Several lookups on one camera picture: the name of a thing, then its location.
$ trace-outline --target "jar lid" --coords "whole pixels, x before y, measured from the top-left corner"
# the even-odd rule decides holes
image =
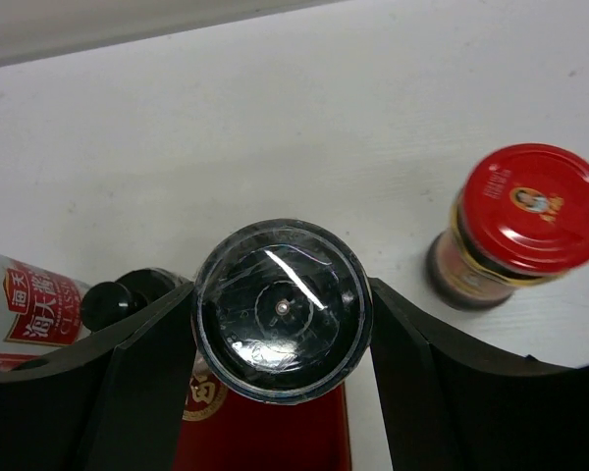
[[[192,326],[218,378],[299,403],[337,386],[369,344],[372,302],[351,250],[318,226],[273,220],[225,239],[200,268]]]
[[[469,176],[461,209],[477,245],[520,272],[557,274],[589,260],[589,164],[567,150],[494,152]]]

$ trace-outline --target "gold rim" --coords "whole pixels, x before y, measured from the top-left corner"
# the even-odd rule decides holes
[[[561,272],[557,275],[551,275],[547,277],[537,278],[535,280],[517,280],[515,278],[506,277],[498,272],[494,272],[486,267],[483,267],[478,263],[478,261],[471,256],[469,251],[467,250],[464,242],[462,241],[462,237],[460,236],[460,230],[458,229],[458,202],[460,197],[458,197],[454,204],[452,205],[452,210],[450,212],[450,228],[452,229],[452,234],[454,235],[455,244],[460,251],[460,256],[469,265],[473,270],[478,272],[481,275],[486,276],[487,278],[495,279],[500,283],[504,283],[505,285],[510,285],[512,287],[534,287],[537,285],[542,285],[543,283],[551,282],[557,278],[562,277],[567,271]]]

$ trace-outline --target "black cap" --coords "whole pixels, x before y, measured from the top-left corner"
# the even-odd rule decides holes
[[[337,386],[370,341],[366,275],[335,235],[299,220],[248,226],[199,270],[192,322],[218,378],[247,397],[299,403]]]
[[[117,282],[92,287],[80,304],[80,318],[93,332],[126,319],[146,305],[144,298]]]

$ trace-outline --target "white table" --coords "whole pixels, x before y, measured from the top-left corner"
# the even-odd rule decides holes
[[[420,270],[478,159],[589,160],[589,0],[356,0],[0,69],[0,253],[86,282],[191,276],[230,232],[297,217],[431,314],[589,363],[589,266],[486,314]],[[370,357],[348,380],[354,470],[390,469]]]

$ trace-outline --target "red and white package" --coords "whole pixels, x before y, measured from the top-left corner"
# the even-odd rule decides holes
[[[89,286],[0,255],[0,370],[89,335],[80,302]]]

